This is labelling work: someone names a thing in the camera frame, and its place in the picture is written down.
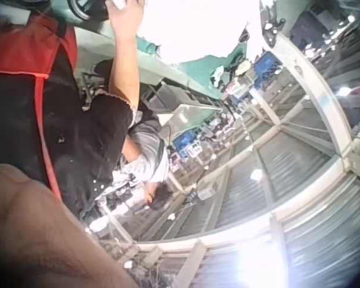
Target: bright light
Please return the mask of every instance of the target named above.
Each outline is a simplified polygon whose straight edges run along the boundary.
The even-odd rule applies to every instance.
[[[273,27],[273,25],[272,25],[271,23],[267,23],[267,24],[264,26],[264,29],[265,29],[265,30],[270,30],[272,27]]]
[[[352,89],[350,89],[349,87],[341,87],[340,90],[337,92],[337,95],[346,97],[349,95],[349,93],[351,93],[351,91]]]
[[[180,117],[180,119],[181,119],[181,121],[182,122],[184,122],[184,123],[188,123],[188,120],[186,119],[186,117],[183,115],[183,114],[179,114],[179,117]]]
[[[245,287],[286,287],[285,263],[280,250],[273,244],[241,250],[238,269],[239,279]]]
[[[313,49],[308,49],[305,51],[305,54],[308,58],[313,58],[314,57],[314,52]]]
[[[353,23],[355,20],[356,20],[356,18],[354,17],[354,15],[349,15],[348,16],[349,23]]]
[[[263,178],[263,170],[255,169],[251,174],[251,179],[255,181],[260,181]]]
[[[113,215],[124,215],[129,210],[128,206],[125,203],[118,205],[115,210],[112,211]]]
[[[169,214],[169,216],[168,216],[168,218],[167,218],[168,220],[174,220],[174,219],[176,219],[176,215],[175,215],[175,213],[172,213],[172,214]]]
[[[124,263],[124,268],[125,268],[125,269],[131,269],[132,266],[133,266],[133,261],[132,261],[132,260],[126,261],[126,262]]]
[[[107,227],[108,225],[108,216],[102,216],[99,219],[96,219],[95,221],[93,221],[90,225],[89,228],[93,231],[93,232],[100,232],[102,231],[105,227]]]

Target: ceiling light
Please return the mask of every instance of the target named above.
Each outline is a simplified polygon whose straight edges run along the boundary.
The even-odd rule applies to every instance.
[[[264,29],[270,30],[272,27],[273,27],[273,25],[271,23],[267,23],[267,24],[265,24]]]
[[[341,97],[346,97],[351,93],[352,89],[349,87],[341,87],[340,90],[337,92],[337,95]]]
[[[124,268],[125,268],[125,269],[131,269],[132,266],[133,266],[133,261],[132,261],[132,260],[126,261],[126,262],[124,263]]]
[[[251,179],[255,181],[260,181],[263,178],[263,170],[255,169],[251,174]]]
[[[186,117],[183,115],[183,114],[179,114],[179,117],[180,117],[180,119],[181,119],[181,121],[182,122],[184,122],[184,123],[188,123],[188,120],[186,119]]]
[[[349,23],[353,23],[355,20],[356,20],[356,18],[354,17],[354,15],[349,15],[348,16]]]
[[[175,220],[176,219],[176,215],[175,215],[175,213],[172,213],[172,214],[169,214],[169,216],[168,216],[168,218],[167,218],[168,220]]]

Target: red apron strap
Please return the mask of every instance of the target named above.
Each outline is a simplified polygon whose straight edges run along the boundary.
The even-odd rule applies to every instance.
[[[49,180],[50,189],[54,195],[61,200],[61,193],[59,189],[58,182],[56,180],[55,171],[53,170],[52,161],[49,157],[49,152],[47,148],[47,143],[44,138],[44,128],[43,128],[43,87],[44,79],[41,77],[36,77],[35,81],[35,112],[36,112],[36,122],[37,128],[41,140],[41,148],[43,150],[44,164],[46,167],[47,177]]]

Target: hand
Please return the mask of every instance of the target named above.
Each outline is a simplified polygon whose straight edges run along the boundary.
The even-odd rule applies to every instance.
[[[112,0],[107,0],[110,24],[116,40],[135,39],[137,29],[143,20],[144,0],[125,0],[125,8],[119,10]]]

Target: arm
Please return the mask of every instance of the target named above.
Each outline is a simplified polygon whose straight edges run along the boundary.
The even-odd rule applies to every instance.
[[[143,5],[138,0],[127,0],[127,5],[122,10],[118,10],[110,0],[106,1],[106,5],[116,46],[109,92],[122,94],[132,106],[137,107],[140,85],[137,69],[136,32],[142,21]]]
[[[137,147],[137,145],[128,135],[125,138],[124,146],[122,147],[122,153],[124,154],[124,157],[128,163],[135,161],[142,154],[139,147]]]

